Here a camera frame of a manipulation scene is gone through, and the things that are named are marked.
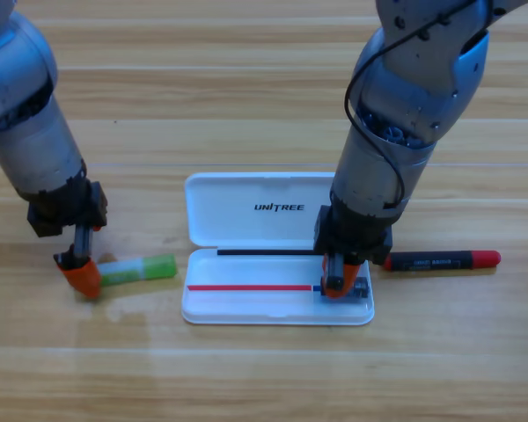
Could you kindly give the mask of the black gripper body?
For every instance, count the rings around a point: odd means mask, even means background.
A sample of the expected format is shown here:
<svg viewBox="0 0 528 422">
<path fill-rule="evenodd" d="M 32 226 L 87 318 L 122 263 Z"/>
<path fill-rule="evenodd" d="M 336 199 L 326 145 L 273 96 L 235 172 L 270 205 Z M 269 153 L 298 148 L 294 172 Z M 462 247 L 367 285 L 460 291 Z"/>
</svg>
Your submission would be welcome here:
<svg viewBox="0 0 528 422">
<path fill-rule="evenodd" d="M 322 257 L 342 255 L 345 264 L 383 265 L 392 248 L 393 224 L 393 218 L 360 215 L 344 205 L 323 205 L 315 223 L 313 251 Z"/>
<path fill-rule="evenodd" d="M 73 226 L 73 244 L 54 259 L 61 268 L 81 268 L 91 261 L 92 231 L 107 225 L 107 199 L 100 183 L 77 175 L 54 191 L 32 195 L 27 220 L 39 237 L 59 236 Z"/>
</svg>

